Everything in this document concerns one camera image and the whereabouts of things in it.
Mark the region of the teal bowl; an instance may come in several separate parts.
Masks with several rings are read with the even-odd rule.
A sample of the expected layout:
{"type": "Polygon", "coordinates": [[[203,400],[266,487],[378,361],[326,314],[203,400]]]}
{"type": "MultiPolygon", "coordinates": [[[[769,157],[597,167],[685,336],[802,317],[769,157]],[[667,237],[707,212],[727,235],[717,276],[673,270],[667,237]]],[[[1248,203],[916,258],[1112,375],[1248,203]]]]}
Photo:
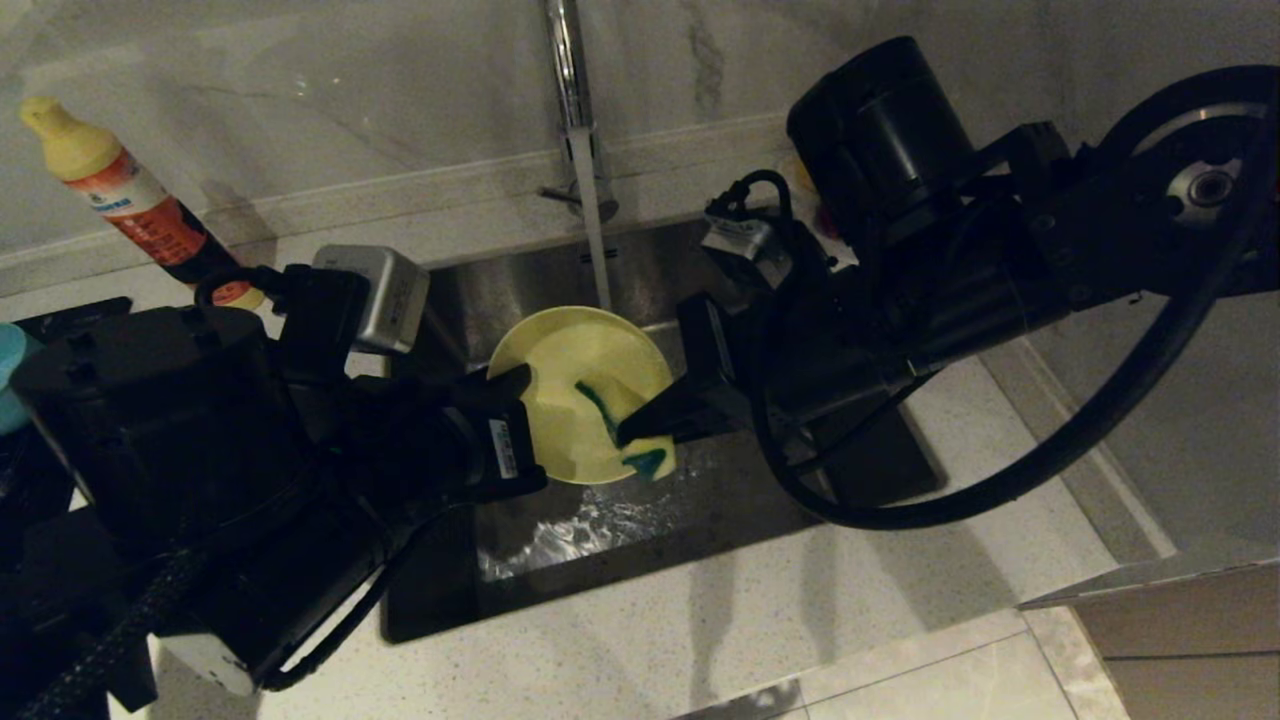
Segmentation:
{"type": "Polygon", "coordinates": [[[44,343],[19,325],[0,323],[0,437],[29,424],[29,414],[12,388],[18,366],[44,348],[44,343]]]}

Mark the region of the yellow plastic bowl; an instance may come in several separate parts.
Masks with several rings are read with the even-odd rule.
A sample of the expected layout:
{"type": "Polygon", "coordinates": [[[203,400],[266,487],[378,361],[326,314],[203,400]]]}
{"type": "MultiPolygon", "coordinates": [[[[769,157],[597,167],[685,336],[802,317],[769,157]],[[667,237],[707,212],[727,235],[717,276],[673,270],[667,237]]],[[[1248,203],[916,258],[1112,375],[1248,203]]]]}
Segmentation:
{"type": "MultiPolygon", "coordinates": [[[[643,400],[658,396],[673,380],[662,351],[643,331],[622,316],[596,307],[552,307],[522,319],[493,351],[490,375],[521,363],[532,369],[532,383],[521,400],[532,432],[539,464],[553,480],[603,486],[632,477],[620,462],[598,410],[575,388],[577,379],[608,375],[643,400]]],[[[669,460],[677,468],[675,451],[669,460]]]]}

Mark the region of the yellow green sponge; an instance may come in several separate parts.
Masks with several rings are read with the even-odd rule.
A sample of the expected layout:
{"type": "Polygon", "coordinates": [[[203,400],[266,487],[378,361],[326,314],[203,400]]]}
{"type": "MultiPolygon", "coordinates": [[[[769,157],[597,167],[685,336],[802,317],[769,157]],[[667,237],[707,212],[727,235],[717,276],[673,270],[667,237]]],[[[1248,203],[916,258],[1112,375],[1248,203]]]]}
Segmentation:
{"type": "Polygon", "coordinates": [[[618,451],[620,462],[635,475],[655,480],[669,473],[673,461],[671,442],[662,438],[623,441],[620,425],[623,419],[645,404],[626,384],[608,375],[577,379],[573,388],[599,411],[612,445],[618,451]]]}

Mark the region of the stainless steel sink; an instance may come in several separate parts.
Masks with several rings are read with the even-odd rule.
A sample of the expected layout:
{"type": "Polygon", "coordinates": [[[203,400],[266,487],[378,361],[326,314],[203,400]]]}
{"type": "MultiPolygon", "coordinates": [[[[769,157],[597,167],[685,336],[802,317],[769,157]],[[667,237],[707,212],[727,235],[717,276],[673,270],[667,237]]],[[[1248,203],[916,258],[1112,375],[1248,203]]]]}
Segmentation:
{"type": "MultiPolygon", "coordinates": [[[[604,238],[614,313],[643,329],[673,374],[684,373],[677,302],[709,291],[737,310],[742,295],[699,249],[707,223],[684,222],[604,238]]],[[[548,307],[596,301],[589,246],[562,243],[430,266],[425,337],[392,375],[483,368],[503,334],[548,307]]],[[[888,503],[942,489],[905,406],[838,461],[841,500],[888,503]]],[[[435,527],[397,574],[380,607],[381,638],[416,641],[470,623],[692,562],[818,523],[777,486],[750,430],[676,448],[660,480],[605,486],[552,480],[535,493],[462,509],[435,527]]]]}

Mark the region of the chrome faucet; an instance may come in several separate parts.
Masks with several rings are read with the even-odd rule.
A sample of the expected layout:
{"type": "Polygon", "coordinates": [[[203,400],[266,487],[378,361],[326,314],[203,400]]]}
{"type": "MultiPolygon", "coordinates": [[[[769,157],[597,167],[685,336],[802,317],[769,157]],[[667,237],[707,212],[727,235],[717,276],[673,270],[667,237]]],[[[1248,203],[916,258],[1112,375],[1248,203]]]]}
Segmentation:
{"type": "Polygon", "coordinates": [[[540,3],[550,44],[550,61],[559,113],[559,159],[564,181],[559,184],[541,187],[539,195],[567,206],[576,217],[581,215],[580,181],[576,174],[575,151],[570,136],[573,131],[585,129],[589,138],[588,156],[591,160],[596,188],[596,208],[600,223],[607,223],[616,217],[620,205],[605,173],[602,141],[596,133],[577,3],[576,0],[540,0],[540,3]]]}

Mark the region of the clear tap water stream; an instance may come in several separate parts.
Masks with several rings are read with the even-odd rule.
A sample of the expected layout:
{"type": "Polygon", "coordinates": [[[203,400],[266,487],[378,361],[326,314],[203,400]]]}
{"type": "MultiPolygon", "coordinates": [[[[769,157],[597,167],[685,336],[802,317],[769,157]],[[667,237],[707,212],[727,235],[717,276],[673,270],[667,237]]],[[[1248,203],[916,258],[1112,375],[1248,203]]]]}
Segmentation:
{"type": "Polygon", "coordinates": [[[567,131],[581,217],[588,237],[590,264],[596,290],[596,304],[602,310],[612,310],[612,293],[605,265],[605,246],[602,232],[600,195],[596,184],[591,146],[591,132],[588,127],[571,127],[567,131]]]}

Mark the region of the orange dish soap bottle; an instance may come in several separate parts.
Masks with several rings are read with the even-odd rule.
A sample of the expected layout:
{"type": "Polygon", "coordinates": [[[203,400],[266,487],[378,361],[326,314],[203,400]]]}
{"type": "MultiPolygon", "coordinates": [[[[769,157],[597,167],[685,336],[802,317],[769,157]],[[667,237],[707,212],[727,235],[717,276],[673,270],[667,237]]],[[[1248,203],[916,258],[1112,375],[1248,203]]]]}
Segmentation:
{"type": "Polygon", "coordinates": [[[49,96],[24,99],[19,115],[38,138],[47,172],[169,277],[193,290],[210,275],[239,266],[111,131],[76,118],[49,96]]]}

